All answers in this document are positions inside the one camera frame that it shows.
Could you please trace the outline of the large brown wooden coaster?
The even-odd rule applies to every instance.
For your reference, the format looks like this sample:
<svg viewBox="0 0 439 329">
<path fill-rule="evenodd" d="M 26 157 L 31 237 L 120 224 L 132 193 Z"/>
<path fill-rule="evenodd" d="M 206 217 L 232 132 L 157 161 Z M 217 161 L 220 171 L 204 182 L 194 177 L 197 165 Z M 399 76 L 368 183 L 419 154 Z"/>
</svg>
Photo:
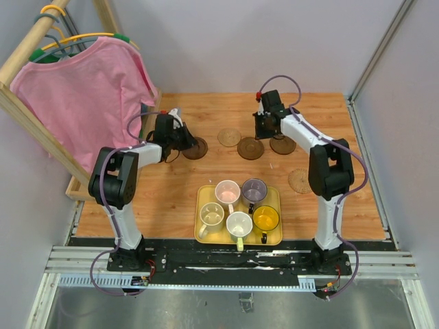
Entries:
<svg viewBox="0 0 439 329">
<path fill-rule="evenodd" d="M 203 138 L 196 137 L 195 139 L 198 144 L 182 152 L 183 156 L 190 160 L 199 160 L 203 158 L 208 151 L 208 145 Z"/>
</svg>

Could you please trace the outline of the woven rattan coaster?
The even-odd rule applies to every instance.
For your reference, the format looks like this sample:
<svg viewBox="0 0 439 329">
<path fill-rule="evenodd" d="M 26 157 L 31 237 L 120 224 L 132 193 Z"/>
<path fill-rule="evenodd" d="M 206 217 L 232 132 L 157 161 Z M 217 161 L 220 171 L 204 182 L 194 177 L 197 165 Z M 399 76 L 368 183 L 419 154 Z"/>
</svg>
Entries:
<svg viewBox="0 0 439 329">
<path fill-rule="evenodd" d="M 224 128 L 217 135 L 219 143 L 225 147 L 234 147 L 241 140 L 241 133 L 235 128 Z"/>
<path fill-rule="evenodd" d="M 308 181 L 308 171 L 306 169 L 294 169 L 288 175 L 290 187 L 300 194 L 312 192 Z"/>
</svg>

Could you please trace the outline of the purple translucent cup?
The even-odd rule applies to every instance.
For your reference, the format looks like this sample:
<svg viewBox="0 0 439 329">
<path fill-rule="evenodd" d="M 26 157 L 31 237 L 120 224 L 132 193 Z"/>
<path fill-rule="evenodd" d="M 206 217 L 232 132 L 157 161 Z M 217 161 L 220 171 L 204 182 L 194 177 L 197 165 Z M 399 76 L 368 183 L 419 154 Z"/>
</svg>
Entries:
<svg viewBox="0 0 439 329">
<path fill-rule="evenodd" d="M 249 215 L 252 215 L 254 210 L 263 203 L 267 195 L 266 183 L 257 178 L 246 180 L 241 187 L 241 200 Z"/>
</svg>

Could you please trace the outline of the yellow translucent cup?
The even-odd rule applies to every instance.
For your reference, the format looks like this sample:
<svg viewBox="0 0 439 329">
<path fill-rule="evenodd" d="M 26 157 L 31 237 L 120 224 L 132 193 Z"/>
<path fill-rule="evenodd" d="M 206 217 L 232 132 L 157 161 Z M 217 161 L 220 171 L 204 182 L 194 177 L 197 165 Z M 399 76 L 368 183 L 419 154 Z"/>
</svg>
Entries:
<svg viewBox="0 0 439 329">
<path fill-rule="evenodd" d="M 268 234 L 275 230 L 280 223 L 280 215 L 271 206 L 260 206 L 252 214 L 255 232 L 260 236 L 262 244 L 268 242 Z"/>
</svg>

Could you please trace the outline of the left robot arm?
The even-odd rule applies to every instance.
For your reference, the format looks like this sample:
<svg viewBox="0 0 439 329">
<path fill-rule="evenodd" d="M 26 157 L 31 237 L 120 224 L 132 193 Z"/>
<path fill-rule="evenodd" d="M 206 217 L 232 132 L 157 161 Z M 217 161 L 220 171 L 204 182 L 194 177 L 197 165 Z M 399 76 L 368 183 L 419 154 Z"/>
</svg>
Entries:
<svg viewBox="0 0 439 329">
<path fill-rule="evenodd" d="M 98 153 L 88 193 L 102 206 L 115 233 L 115 249 L 124 249 L 123 263 L 132 271 L 146 265 L 147 254 L 138 248 L 143 238 L 134 216 L 132 200 L 138 169 L 165 162 L 171 151 L 198 144 L 177 108 L 157 113 L 151 141 L 128 147 L 102 147 Z"/>
</svg>

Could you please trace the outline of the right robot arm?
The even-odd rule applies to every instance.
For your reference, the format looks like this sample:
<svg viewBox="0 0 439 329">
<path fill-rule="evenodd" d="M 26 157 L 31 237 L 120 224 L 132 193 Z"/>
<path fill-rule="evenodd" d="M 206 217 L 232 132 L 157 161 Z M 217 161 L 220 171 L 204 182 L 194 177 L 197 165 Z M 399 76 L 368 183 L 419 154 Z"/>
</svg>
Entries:
<svg viewBox="0 0 439 329">
<path fill-rule="evenodd" d="M 344 201 L 355 181 L 349 144 L 344 139 L 333 140 L 312 126 L 294 107 L 287 108 L 277 90 L 258 92 L 255 138 L 267 139 L 282 134 L 292 139 L 309 155 L 308 183 L 318 197 L 318 229 L 314 237 L 322 249 L 311 256 L 311 267 L 319 274 L 330 272 L 335 256 L 329 251 L 342 242 L 337 238 Z"/>
</svg>

